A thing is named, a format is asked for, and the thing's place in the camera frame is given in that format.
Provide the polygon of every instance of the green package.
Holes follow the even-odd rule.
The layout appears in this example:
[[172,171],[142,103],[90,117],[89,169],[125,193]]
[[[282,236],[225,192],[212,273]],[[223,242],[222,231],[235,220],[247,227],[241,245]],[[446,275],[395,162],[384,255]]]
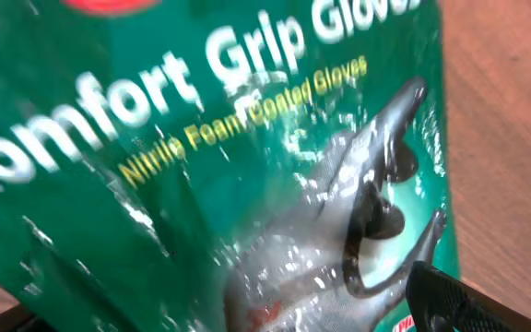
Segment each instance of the green package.
[[0,0],[0,286],[59,331],[407,331],[459,277],[421,0]]

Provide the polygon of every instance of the wooden table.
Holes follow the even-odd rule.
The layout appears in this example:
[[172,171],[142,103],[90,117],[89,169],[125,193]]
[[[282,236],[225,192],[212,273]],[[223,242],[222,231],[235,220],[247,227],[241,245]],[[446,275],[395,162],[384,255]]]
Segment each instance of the wooden table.
[[[531,0],[443,1],[464,280],[531,317]],[[0,290],[0,312],[14,300]]]

